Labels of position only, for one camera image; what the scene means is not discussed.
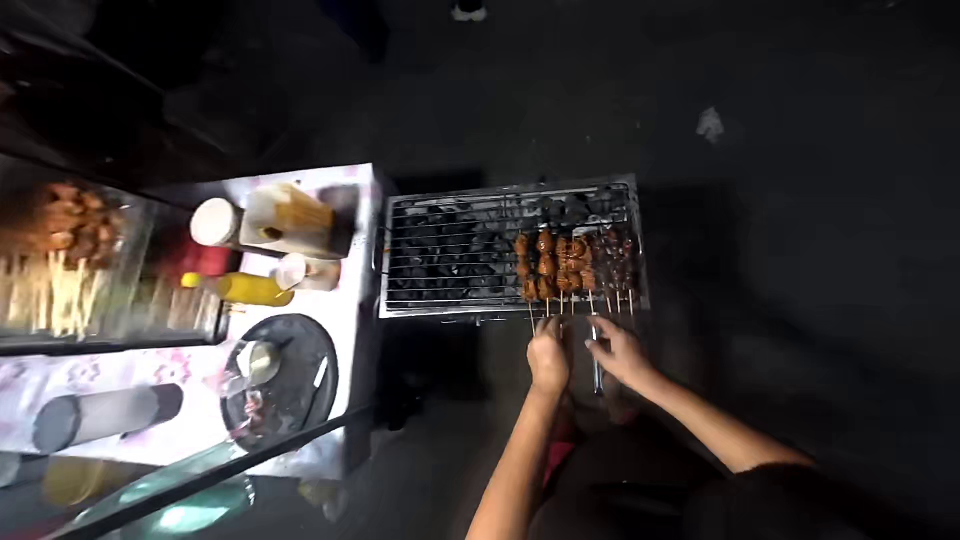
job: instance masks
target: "glass display case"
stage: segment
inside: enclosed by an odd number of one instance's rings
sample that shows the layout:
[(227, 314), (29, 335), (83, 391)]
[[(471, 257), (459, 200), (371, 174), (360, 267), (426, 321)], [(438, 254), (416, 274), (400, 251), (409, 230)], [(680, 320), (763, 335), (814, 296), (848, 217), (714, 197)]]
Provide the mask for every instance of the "glass display case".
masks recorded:
[(3, 157), (0, 193), (0, 356), (223, 339), (223, 302), (180, 276), (238, 260), (194, 243), (188, 211)]

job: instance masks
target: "bottle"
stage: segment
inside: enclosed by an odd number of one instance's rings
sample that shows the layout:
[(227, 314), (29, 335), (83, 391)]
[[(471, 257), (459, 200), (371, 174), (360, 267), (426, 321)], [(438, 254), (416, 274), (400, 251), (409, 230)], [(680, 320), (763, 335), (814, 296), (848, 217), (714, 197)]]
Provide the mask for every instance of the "bottle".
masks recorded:
[(224, 302), (235, 304), (284, 307), (294, 299), (294, 291), (281, 289), (273, 278), (244, 272), (230, 272), (220, 278), (205, 278), (195, 272), (187, 272), (180, 279), (180, 284), (186, 288), (203, 286)]

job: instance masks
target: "dark ground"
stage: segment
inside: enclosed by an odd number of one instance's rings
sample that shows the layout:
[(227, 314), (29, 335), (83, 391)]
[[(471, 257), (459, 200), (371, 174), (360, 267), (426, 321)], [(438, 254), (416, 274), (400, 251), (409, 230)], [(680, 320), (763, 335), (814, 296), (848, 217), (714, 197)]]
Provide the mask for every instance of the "dark ground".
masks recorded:
[[(390, 52), (368, 66), (310, 0), (242, 3), (219, 67), (171, 112), (261, 173), (372, 161), (401, 189), (637, 173), (656, 363), (931, 535), (960, 526), (960, 63), (938, 24), (955, 16), (491, 0), (489, 21), (458, 25), (445, 2), (382, 4)], [(716, 147), (694, 133), (707, 107)], [(437, 345), (405, 359), (436, 391), (335, 525), (259, 479), (255, 510), (210, 533), (463, 537), (528, 384), (529, 329), (451, 326), (419, 328)]]

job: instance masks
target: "metal grill grate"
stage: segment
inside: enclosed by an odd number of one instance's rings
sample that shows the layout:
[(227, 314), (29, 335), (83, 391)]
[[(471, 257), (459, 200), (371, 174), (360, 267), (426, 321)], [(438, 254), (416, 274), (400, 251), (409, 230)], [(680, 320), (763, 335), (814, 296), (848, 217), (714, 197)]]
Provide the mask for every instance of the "metal grill grate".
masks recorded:
[[(615, 227), (639, 240), (638, 220), (632, 175), (550, 189), (513, 186), (393, 197), (387, 213), (380, 316), (526, 312), (516, 276), (513, 243), (518, 233), (536, 239), (545, 227), (565, 235), (584, 227)], [(635, 304), (644, 307), (640, 257)], [(584, 294), (567, 300), (586, 313), (588, 307), (579, 307), (587, 301)], [(602, 292), (594, 298), (604, 302)], [(544, 304), (534, 307), (543, 309)]]

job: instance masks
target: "round black tray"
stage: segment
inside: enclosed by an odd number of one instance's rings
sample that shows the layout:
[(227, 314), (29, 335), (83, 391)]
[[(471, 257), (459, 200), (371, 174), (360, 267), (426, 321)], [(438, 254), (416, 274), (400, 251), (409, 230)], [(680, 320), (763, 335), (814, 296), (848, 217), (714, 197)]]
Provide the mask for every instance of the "round black tray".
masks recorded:
[[(325, 422), (330, 416), (340, 379), (337, 353), (330, 334), (317, 321), (305, 315), (277, 315), (264, 319), (244, 334), (230, 353), (225, 377), (240, 376), (237, 357), (247, 343), (267, 341), (276, 347), (280, 368), (264, 384), (251, 388), (263, 397), (263, 424), (244, 430), (235, 442), (248, 452), (269, 446), (277, 438)], [(318, 370), (326, 357), (326, 372), (319, 387), (314, 387)], [(247, 421), (244, 407), (247, 392), (221, 398), (220, 410), (230, 431)]]

